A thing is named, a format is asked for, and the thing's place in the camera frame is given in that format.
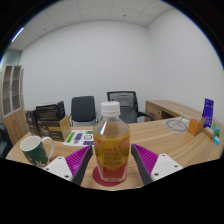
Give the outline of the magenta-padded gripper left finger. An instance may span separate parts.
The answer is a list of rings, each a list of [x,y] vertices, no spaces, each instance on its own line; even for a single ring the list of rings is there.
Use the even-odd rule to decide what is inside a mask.
[[[93,155],[92,146],[86,146],[67,157],[58,156],[44,170],[58,177],[81,185],[87,165]]]

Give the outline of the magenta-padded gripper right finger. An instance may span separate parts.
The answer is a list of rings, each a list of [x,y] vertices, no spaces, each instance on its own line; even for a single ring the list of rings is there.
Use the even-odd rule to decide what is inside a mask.
[[[131,145],[131,154],[135,159],[144,185],[182,169],[182,166],[167,154],[156,154],[137,144]]]

